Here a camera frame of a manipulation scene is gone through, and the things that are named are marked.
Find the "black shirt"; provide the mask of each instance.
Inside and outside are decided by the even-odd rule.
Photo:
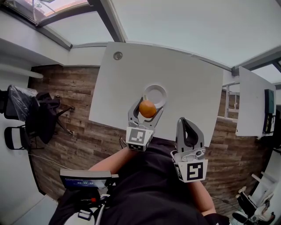
[[[228,217],[203,217],[195,208],[166,146],[150,144],[118,174],[116,187],[108,192],[109,208],[103,212],[100,225],[229,225]]]

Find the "blue display screen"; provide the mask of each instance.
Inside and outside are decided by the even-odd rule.
[[[80,179],[65,179],[67,187],[92,187],[104,188],[106,180],[80,180]]]

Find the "orange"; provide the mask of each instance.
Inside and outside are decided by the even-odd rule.
[[[152,118],[156,113],[155,105],[149,100],[143,100],[140,103],[139,110],[145,118]]]

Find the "clear plastic wrap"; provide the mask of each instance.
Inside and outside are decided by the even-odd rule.
[[[29,112],[29,107],[32,103],[32,97],[35,97],[38,94],[37,91],[30,88],[20,88],[10,85],[8,93],[9,100],[12,101],[14,105],[18,119],[25,122]]]

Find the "dark wood floor plank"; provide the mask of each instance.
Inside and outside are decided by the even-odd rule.
[[[99,68],[50,65],[33,67],[32,70],[43,74],[44,78],[32,78],[30,88],[50,92],[52,97],[59,95],[61,110],[70,105],[75,107],[74,112],[60,117],[65,126],[74,131],[73,136],[57,127],[58,134],[45,145],[45,149],[33,150],[32,154],[71,169],[87,170],[121,149],[119,138],[125,137],[125,131],[89,121]],[[222,91],[219,116],[224,116],[225,101],[226,92]],[[229,107],[234,108],[234,96],[230,96]],[[229,116],[237,118],[238,114],[230,113]],[[206,152],[209,164],[203,184],[213,197],[228,200],[238,207],[235,199],[237,191],[246,185],[249,193],[255,184],[251,174],[261,172],[268,152],[259,146],[254,137],[237,137],[235,132],[234,123],[217,121]],[[32,156],[32,161],[40,188],[54,199],[61,197],[65,191],[59,177],[61,167],[35,156]],[[231,216],[236,211],[221,200],[213,200],[218,213]]]

